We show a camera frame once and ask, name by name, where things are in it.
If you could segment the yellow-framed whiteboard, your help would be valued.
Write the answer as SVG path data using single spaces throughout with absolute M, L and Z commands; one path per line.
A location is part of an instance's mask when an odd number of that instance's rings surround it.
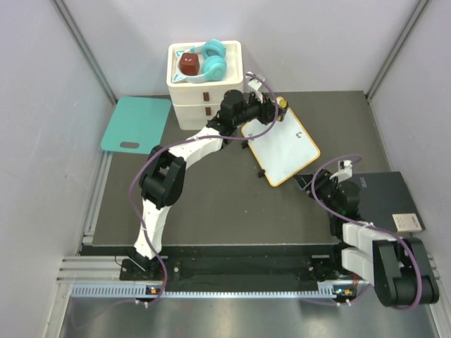
M 241 127 L 246 138 L 243 149 L 250 149 L 259 164 L 259 177 L 278 187 L 300 170 L 317 160 L 321 151 L 293 110 L 289 108 L 282 121 L 268 126 L 252 120 Z

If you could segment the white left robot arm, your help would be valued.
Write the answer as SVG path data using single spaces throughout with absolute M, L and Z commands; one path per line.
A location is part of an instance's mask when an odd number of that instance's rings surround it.
M 267 128 L 259 134 L 242 138 L 242 141 L 265 135 L 283 119 L 287 109 L 288 103 L 278 101 L 274 96 L 251 93 L 245 99 L 242 92 L 232 89 L 224 94 L 217 114 L 197 134 L 183 142 L 152 149 L 145 168 L 132 182 L 138 183 L 142 197 L 142 212 L 137 212 L 140 232 L 135 242 L 135 253 L 130 257 L 139 275 L 149 280 L 159 273 L 163 229 L 171 206 L 182 194 L 186 170 L 236 139 L 237 128 L 247 122 L 257 120 Z

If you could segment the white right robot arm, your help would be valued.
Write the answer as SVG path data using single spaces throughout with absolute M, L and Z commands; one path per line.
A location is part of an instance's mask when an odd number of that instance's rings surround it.
M 428 254 L 412 236 L 424 224 L 401 173 L 354 174 L 339 181 L 321 170 L 294 179 L 328 212 L 330 233 L 340 242 L 328 262 L 334 277 L 356 274 L 373 286 L 386 307 L 438 302 Z

